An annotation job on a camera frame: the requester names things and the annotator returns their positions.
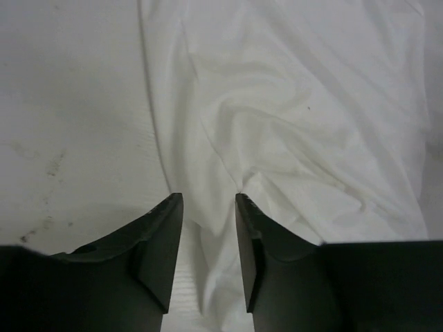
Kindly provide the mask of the white tank top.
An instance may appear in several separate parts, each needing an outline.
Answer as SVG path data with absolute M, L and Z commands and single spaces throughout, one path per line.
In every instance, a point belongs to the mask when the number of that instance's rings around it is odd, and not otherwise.
M 252 331 L 235 195 L 311 243 L 422 240 L 418 1 L 139 1 L 169 188 L 206 331 Z

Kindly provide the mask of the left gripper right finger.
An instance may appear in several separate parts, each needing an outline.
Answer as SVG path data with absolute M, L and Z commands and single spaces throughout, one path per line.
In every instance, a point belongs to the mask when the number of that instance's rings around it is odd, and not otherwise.
M 246 310 L 256 331 L 441 331 L 442 242 L 314 245 L 237 194 Z

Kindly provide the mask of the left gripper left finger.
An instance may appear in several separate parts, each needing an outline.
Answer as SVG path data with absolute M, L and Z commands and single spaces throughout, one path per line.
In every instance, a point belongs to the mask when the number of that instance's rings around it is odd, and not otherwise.
M 159 331 L 170 307 L 183 197 L 72 253 L 1 247 L 2 331 Z

